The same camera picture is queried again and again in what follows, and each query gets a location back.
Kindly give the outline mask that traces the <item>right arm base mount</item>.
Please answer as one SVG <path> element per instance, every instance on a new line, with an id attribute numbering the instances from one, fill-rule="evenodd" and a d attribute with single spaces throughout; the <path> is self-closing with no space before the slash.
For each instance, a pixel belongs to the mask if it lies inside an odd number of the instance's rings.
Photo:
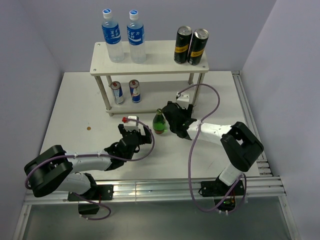
<path id="1" fill-rule="evenodd" d="M 198 194 L 203 198 L 213 197 L 217 209 L 222 212 L 229 212 L 237 207 L 236 197 L 242 196 L 245 199 L 247 193 L 247 182 L 239 180 L 234 187 L 227 186 L 218 178 L 211 181 L 202 181 Z"/>

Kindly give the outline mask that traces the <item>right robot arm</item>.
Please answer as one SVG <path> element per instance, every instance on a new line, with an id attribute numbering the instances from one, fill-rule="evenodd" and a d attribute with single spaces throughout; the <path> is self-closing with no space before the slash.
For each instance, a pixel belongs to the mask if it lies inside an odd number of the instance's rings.
<path id="1" fill-rule="evenodd" d="M 264 146 L 251 130 L 241 121 L 233 125 L 205 123 L 191 117 L 190 105 L 184 109 L 178 103 L 169 101 L 162 109 L 169 129 L 181 139 L 196 140 L 221 145 L 229 159 L 229 163 L 218 176 L 217 191 L 222 195 L 229 194 L 234 182 L 242 173 L 249 171 L 258 157 L 263 153 Z"/>

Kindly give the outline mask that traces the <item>blue-label water bottle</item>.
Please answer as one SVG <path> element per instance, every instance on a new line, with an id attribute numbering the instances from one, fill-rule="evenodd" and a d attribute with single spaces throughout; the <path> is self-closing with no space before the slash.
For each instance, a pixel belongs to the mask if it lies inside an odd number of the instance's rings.
<path id="1" fill-rule="evenodd" d="M 129 11 L 129 23 L 127 24 L 127 38 L 131 60 L 136 64 L 146 61 L 145 30 L 144 24 L 137 10 Z"/>
<path id="2" fill-rule="evenodd" d="M 115 20 L 113 12 L 109 8 L 105 8 L 102 11 L 102 15 L 103 22 L 101 28 L 109 59 L 114 63 L 119 63 L 125 58 L 119 23 Z"/>

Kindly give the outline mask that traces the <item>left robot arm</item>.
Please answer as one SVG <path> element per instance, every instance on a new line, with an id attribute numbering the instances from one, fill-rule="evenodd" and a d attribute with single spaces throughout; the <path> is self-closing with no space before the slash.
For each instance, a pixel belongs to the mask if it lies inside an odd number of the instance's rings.
<path id="1" fill-rule="evenodd" d="M 126 162 L 133 162 L 134 154 L 140 146 L 154 145 L 155 138 L 148 126 L 140 129 L 126 130 L 118 125 L 122 138 L 92 153 L 68 153 L 61 145 L 54 145 L 34 158 L 24 167 L 26 179 L 24 185 L 32 190 L 34 197 L 41 198 L 54 191 L 70 192 L 78 198 L 92 200 L 100 194 L 100 189 L 89 171 L 113 171 Z"/>

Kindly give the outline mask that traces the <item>silver energy can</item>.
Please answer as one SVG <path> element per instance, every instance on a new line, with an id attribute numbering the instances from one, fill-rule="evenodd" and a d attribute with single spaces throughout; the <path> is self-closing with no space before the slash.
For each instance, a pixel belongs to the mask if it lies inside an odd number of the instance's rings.
<path id="1" fill-rule="evenodd" d="M 136 79 L 132 79 L 129 82 L 129 90 L 131 95 L 131 100 L 133 103 L 139 103 L 141 101 L 141 91 L 140 83 Z"/>
<path id="2" fill-rule="evenodd" d="M 124 103 L 125 99 L 123 96 L 121 83 L 118 81 L 113 81 L 110 84 L 110 88 L 114 97 L 114 101 L 117 105 L 121 105 Z"/>

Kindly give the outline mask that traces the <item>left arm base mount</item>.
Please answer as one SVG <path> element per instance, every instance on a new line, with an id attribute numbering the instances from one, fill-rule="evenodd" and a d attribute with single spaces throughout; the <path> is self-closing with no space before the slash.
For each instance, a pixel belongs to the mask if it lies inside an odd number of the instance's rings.
<path id="1" fill-rule="evenodd" d="M 80 217 L 98 221 L 108 218 L 111 215 L 111 209 L 106 206 L 103 201 L 111 201 L 113 199 L 114 186 L 112 184 L 100 184 L 86 193 L 78 194 L 69 192 L 67 196 L 68 202 L 78 202 L 78 213 Z M 104 217 L 94 217 L 100 209 L 106 209 L 107 215 Z"/>

